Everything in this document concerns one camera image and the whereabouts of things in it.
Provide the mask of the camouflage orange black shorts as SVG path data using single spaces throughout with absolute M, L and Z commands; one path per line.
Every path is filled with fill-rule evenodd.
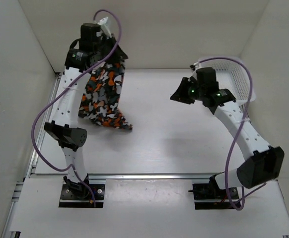
M 119 109 L 125 61 L 106 63 L 90 74 L 81 98 L 78 116 L 97 126 L 132 130 L 133 125 Z

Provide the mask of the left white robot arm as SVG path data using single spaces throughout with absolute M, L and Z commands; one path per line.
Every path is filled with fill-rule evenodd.
M 97 126 L 133 128 L 118 108 L 127 58 L 106 19 L 82 24 L 80 38 L 70 45 L 61 81 L 65 93 L 44 130 L 64 153 L 68 168 L 64 182 L 78 199 L 95 200 L 82 154 L 87 131 L 77 126 L 78 119 Z

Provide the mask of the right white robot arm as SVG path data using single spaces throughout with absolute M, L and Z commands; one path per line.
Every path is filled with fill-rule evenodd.
M 242 152 L 244 162 L 238 168 L 226 168 L 210 177 L 212 197 L 222 197 L 231 187 L 250 189 L 279 177 L 285 156 L 283 149 L 272 146 L 244 118 L 231 91 L 219 87 L 213 68 L 199 68 L 190 77 L 182 78 L 170 99 L 184 104 L 202 102 L 222 122 Z

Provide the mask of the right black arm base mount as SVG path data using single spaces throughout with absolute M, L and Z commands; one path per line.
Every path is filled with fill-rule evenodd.
M 237 176 L 228 178 L 225 182 L 224 173 L 214 174 L 209 178 L 192 180 L 192 188 L 196 210 L 226 210 L 241 209 L 245 199 L 239 195 L 242 187 Z

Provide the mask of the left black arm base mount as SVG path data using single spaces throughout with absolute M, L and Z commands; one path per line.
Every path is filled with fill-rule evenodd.
M 89 183 L 84 180 L 87 188 L 81 182 L 75 183 L 66 176 L 63 177 L 63 185 L 60 193 L 60 208 L 103 208 L 105 197 L 104 183 Z

